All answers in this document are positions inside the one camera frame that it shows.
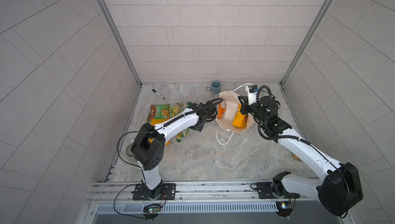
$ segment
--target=mounting plate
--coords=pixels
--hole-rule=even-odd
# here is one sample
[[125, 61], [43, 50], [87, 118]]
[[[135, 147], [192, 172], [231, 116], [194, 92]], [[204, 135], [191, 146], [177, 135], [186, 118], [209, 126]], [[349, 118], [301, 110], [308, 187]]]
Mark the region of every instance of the mounting plate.
[[[137, 184], [133, 193], [133, 200], [152, 200], [158, 201], [162, 198], [162, 192], [156, 199], [151, 199], [147, 194], [143, 193], [144, 185]], [[163, 183], [162, 190], [166, 193], [166, 200], [174, 200], [175, 198], [175, 184], [174, 183]]]
[[[259, 199], [268, 199], [268, 198], [273, 198], [273, 197], [278, 198], [276, 195], [274, 195], [274, 193], [272, 191], [271, 184], [272, 184], [272, 182], [255, 183], [256, 188], [261, 190], [261, 191], [258, 191]], [[297, 193], [292, 193], [292, 195], [294, 196], [294, 198], [300, 198], [300, 195]]]

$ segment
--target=black marker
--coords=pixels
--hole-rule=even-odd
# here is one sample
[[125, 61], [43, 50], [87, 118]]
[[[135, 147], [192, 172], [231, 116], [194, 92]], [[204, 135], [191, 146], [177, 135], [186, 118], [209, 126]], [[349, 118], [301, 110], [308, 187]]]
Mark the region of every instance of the black marker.
[[158, 96], [160, 96], [161, 98], [164, 99], [164, 97], [161, 94], [159, 94], [158, 92], [156, 92], [156, 90], [152, 89], [152, 91], [155, 92], [156, 94], [158, 94]]

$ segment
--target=beige tile wall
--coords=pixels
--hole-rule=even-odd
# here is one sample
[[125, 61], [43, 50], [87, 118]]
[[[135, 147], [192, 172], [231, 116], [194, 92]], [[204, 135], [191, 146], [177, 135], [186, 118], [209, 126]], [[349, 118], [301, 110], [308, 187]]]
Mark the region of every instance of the beige tile wall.
[[394, 4], [335, 0], [285, 84], [309, 140], [358, 167], [359, 224], [395, 223]]
[[323, 0], [105, 0], [142, 82], [278, 82]]
[[71, 224], [137, 89], [95, 0], [0, 0], [0, 223]]

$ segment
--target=brown object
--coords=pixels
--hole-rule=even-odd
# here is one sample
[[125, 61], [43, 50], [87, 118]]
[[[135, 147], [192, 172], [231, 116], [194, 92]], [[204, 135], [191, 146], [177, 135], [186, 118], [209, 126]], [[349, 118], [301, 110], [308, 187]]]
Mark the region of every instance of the brown object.
[[295, 154], [292, 154], [292, 156], [294, 157], [295, 160], [297, 160], [298, 162], [301, 162], [302, 160], [299, 159], [299, 157], [297, 157]]

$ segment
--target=gray marble surface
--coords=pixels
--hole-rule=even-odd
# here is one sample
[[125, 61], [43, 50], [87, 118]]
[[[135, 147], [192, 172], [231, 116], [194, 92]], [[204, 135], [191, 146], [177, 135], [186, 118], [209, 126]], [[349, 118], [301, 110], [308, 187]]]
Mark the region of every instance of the gray marble surface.
[[[234, 90], [243, 83], [223, 83], [222, 91]], [[297, 130], [294, 118], [289, 111], [278, 83], [265, 83], [272, 90], [273, 95], [281, 103], [279, 117]], [[218, 96], [206, 91], [209, 83], [187, 84], [146, 84], [142, 86], [137, 106], [135, 108], [128, 131], [139, 130], [146, 123], [151, 104], [202, 102]], [[166, 99], [155, 94], [155, 89]], [[245, 88], [236, 91], [246, 95]], [[160, 175], [163, 180], [199, 180], [199, 179], [254, 179], [272, 178], [282, 171], [291, 171], [304, 177], [316, 177], [313, 171], [303, 162], [298, 162], [292, 153], [275, 143], [266, 141], [258, 134], [258, 126], [254, 123], [244, 133], [234, 133], [226, 145], [216, 140], [218, 124], [213, 121], [206, 123], [203, 131], [190, 130], [181, 142], [176, 138], [165, 146], [164, 155], [159, 164]], [[231, 132], [218, 131], [219, 140], [225, 143]], [[126, 136], [121, 155], [130, 144], [136, 133]], [[117, 160], [111, 182], [140, 181], [142, 178], [138, 168]]]

